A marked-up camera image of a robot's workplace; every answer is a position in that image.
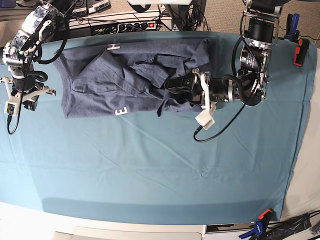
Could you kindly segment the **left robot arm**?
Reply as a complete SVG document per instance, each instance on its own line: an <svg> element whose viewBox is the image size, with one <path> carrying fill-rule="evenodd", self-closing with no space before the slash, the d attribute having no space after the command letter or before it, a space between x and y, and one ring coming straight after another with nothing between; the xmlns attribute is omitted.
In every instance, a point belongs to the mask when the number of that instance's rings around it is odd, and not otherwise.
<svg viewBox="0 0 320 240"><path fill-rule="evenodd" d="M267 5L263 0L246 0L240 19L240 37L231 58L232 74L213 78L210 72L194 68L187 76L167 80L164 88L192 104L231 103L241 100L246 106L258 105L266 96L271 46L279 37L283 6Z"/></svg>

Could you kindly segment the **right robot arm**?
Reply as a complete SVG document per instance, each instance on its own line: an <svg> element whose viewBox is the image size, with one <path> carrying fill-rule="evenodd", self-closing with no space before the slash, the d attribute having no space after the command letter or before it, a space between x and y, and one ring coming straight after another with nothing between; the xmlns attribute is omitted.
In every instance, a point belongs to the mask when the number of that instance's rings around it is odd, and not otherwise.
<svg viewBox="0 0 320 240"><path fill-rule="evenodd" d="M8 100L4 113L16 117L21 106L34 111L39 96L56 95L56 91L46 86L48 75L34 70L33 64L48 65L62 53L70 34L69 17L75 8L74 0L41 0L25 19L22 29L13 40L0 49L0 63L6 65L12 77L2 77ZM42 60L42 45L48 42L60 28L65 32L59 50L49 60Z"/></svg>

